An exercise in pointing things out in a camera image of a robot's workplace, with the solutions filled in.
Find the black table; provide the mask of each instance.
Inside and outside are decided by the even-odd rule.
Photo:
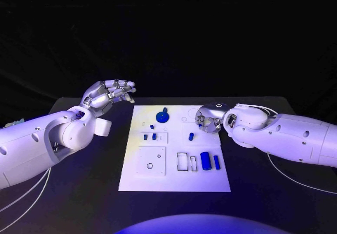
[[[61,98],[51,113],[78,105],[79,98]],[[219,101],[262,105],[294,114],[282,97],[136,98],[136,105],[203,105]],[[177,214],[231,215],[262,222],[291,233],[336,233],[337,195],[313,190],[285,178],[267,154],[244,148],[221,131],[231,193],[118,192],[134,105],[120,102],[102,116],[113,121],[108,137],[95,136],[89,146],[53,168],[43,195],[22,220],[5,233],[114,233],[157,217]],[[272,156],[280,169],[300,182],[337,192],[330,167]],[[0,192],[0,207],[13,201],[41,176]],[[0,213],[0,228],[35,201],[42,184]]]

